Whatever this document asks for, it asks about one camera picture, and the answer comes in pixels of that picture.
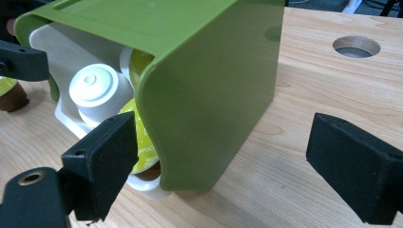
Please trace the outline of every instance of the wooden surface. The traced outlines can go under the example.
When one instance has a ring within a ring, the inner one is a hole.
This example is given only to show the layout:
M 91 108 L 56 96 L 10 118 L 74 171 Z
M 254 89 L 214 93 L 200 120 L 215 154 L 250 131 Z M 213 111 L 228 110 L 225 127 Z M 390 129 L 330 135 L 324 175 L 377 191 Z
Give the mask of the wooden surface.
M 335 39 L 362 35 L 377 55 L 352 59 Z M 208 192 L 161 201 L 125 186 L 104 223 L 92 227 L 369 227 L 305 159 L 314 114 L 343 118 L 403 149 L 401 19 L 287 9 L 275 100 Z M 77 139 L 53 116 L 46 83 L 22 83 L 30 104 L 0 113 L 0 192 L 31 168 L 61 167 Z M 70 216 L 73 227 L 86 227 Z M 398 214 L 393 227 L 403 227 Z

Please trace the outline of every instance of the clamp jaw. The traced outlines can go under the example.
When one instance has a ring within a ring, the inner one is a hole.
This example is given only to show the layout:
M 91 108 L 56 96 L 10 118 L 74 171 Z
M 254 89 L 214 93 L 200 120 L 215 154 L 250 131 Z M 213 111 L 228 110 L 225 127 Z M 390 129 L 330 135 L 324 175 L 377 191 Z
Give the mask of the clamp jaw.
M 62 155 L 63 168 L 31 169 L 6 186 L 0 227 L 70 227 L 104 220 L 137 162 L 133 112 L 102 122 Z
M 403 212 L 403 152 L 376 136 L 317 113 L 306 158 L 363 222 L 392 225 Z

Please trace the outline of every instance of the screw hole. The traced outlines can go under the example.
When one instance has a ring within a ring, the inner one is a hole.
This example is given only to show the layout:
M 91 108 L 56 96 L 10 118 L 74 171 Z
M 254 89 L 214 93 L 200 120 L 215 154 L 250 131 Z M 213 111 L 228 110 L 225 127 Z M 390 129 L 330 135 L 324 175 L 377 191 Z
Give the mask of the screw hole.
M 18 181 L 18 184 L 20 184 L 21 186 L 31 185 L 43 179 L 44 176 L 45 176 L 44 172 L 33 172 L 21 178 Z
M 82 156 L 82 155 L 84 155 L 85 153 L 86 153 L 85 150 L 78 150 L 78 151 L 74 152 L 74 155 L 75 155 L 75 156 Z

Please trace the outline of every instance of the circular hole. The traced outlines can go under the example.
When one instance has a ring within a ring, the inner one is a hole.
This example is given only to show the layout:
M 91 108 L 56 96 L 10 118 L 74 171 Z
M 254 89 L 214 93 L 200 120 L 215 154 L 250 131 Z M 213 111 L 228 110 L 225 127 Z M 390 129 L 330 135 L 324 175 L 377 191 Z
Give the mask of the circular hole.
M 23 178 L 21 178 L 18 181 L 18 184 L 20 184 L 22 186 L 34 184 L 34 183 L 40 181 L 41 179 L 43 179 L 44 176 L 45 176 L 44 172 L 33 172 L 33 173 L 27 174 Z
M 363 36 L 344 36 L 333 42 L 338 53 L 351 58 L 368 58 L 380 51 L 377 41 Z
M 82 156 L 82 155 L 84 155 L 85 153 L 86 153 L 85 150 L 77 150 L 77 151 L 74 153 L 74 155 L 75 155 L 75 156 Z

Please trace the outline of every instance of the white cylinder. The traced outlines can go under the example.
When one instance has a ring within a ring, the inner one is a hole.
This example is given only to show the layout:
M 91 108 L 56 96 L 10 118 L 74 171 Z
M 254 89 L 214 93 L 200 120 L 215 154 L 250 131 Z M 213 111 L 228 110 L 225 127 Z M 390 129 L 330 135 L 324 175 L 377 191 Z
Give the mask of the white cylinder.
M 126 183 L 143 194 L 145 197 L 151 200 L 162 200 L 169 195 L 171 192 L 164 191 L 160 186 L 160 178 L 156 178 L 155 180 L 141 180 L 135 174 L 130 174 L 127 178 Z
M 78 71 L 68 92 L 83 121 L 91 127 L 118 114 L 134 96 L 129 81 L 103 64 L 86 66 Z

